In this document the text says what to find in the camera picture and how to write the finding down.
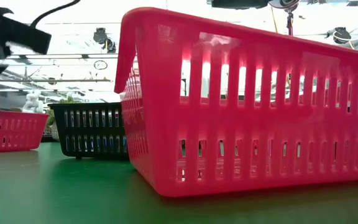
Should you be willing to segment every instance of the black cable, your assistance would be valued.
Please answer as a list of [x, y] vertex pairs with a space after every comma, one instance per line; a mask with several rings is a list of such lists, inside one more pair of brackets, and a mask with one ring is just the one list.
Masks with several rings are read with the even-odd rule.
[[47, 12], [41, 14], [39, 17], [37, 17], [37, 18], [31, 23], [30, 27], [35, 28], [36, 25], [41, 21], [41, 19], [43, 19], [43, 18], [49, 16], [50, 14], [52, 14], [52, 13], [54, 13], [54, 12], [59, 11], [59, 10], [65, 9], [65, 8], [67, 8], [67, 7], [74, 6], [75, 4], [79, 3], [80, 1], [81, 1], [81, 0], [74, 0], [74, 1], [72, 1], [72, 2], [70, 2], [70, 3], [68, 3], [68, 4], [65, 4], [65, 5], [63, 5], [63, 6], [56, 7], [55, 9], [51, 9], [51, 10], [49, 10], [49, 11], [47, 11]]

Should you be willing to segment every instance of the green plant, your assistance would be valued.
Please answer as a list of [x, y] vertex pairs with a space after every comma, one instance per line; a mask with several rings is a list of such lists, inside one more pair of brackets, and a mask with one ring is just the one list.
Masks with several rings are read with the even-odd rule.
[[[74, 100], [73, 97], [69, 96], [67, 99], [61, 99], [58, 103], [67, 104], [67, 103], [81, 103], [81, 102], [78, 100]], [[53, 112], [52, 109], [49, 109], [47, 110], [47, 114], [49, 114], [49, 118], [47, 120], [47, 126], [51, 126], [55, 122], [55, 113]]]

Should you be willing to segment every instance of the ceiling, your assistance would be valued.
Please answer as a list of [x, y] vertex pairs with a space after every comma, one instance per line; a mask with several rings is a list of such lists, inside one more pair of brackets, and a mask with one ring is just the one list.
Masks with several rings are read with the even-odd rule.
[[[13, 15], [10, 14], [7, 17], [29, 24], [43, 12], [68, 2], [71, 0], [0, 0], [0, 6], [8, 7], [14, 12]], [[332, 38], [325, 39], [325, 33], [335, 27], [346, 27], [351, 32], [352, 39], [355, 40], [352, 41], [352, 46], [357, 48], [358, 7], [347, 6], [349, 4], [347, 1], [327, 2], [327, 4], [301, 2], [298, 9], [294, 11], [294, 35], [299, 38], [335, 44]], [[81, 92], [81, 97], [86, 100], [119, 101], [119, 96], [112, 92], [117, 54], [106, 54], [101, 46], [93, 41], [93, 32], [98, 27], [104, 27], [109, 38], [118, 43], [123, 15], [130, 9], [142, 6], [169, 9], [271, 32], [275, 32], [276, 22], [277, 31], [281, 34], [287, 33], [287, 13], [278, 9], [274, 9], [272, 13], [270, 7], [242, 11], [213, 9], [206, 3], [206, 0], [131, 0], [119, 3], [109, 0], [82, 0], [73, 7], [51, 14], [38, 24], [37, 28], [52, 34], [48, 55], [33, 55], [31, 50], [13, 46], [14, 54], [28, 56], [25, 60], [15, 56], [16, 58], [13, 57], [15, 60], [4, 61], [10, 66], [7, 69], [9, 74], [3, 73], [3, 77], [16, 80], [28, 78], [29, 75], [33, 80], [107, 79], [111, 82], [64, 82], [56, 85], [27, 82], [21, 85], [26, 88], [43, 89], [45, 92], [55, 90], [49, 94], [54, 94], [56, 97], [65, 97], [70, 89], [77, 88], [77, 91], [73, 92]], [[87, 54], [90, 57], [83, 58], [81, 54]], [[108, 67], [98, 70], [94, 67], [96, 61], [106, 62]], [[3, 91], [17, 89], [12, 85], [4, 87], [7, 90]], [[63, 94], [59, 94], [56, 90], [61, 90]]]

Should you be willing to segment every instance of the pink basket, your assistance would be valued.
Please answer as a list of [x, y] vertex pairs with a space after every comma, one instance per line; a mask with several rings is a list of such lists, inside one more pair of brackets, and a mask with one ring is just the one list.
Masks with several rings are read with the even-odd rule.
[[[190, 92], [180, 96], [185, 59]], [[122, 19], [115, 92], [123, 91], [131, 162], [161, 195], [358, 180], [355, 50], [134, 9]]]
[[0, 152], [39, 147], [47, 114], [0, 111]]

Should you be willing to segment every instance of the black plastic basket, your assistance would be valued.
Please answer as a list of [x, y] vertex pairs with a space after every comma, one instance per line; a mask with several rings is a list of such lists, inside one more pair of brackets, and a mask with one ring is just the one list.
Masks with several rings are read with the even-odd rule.
[[60, 145], [77, 159], [129, 159], [120, 103], [49, 105], [55, 113]]

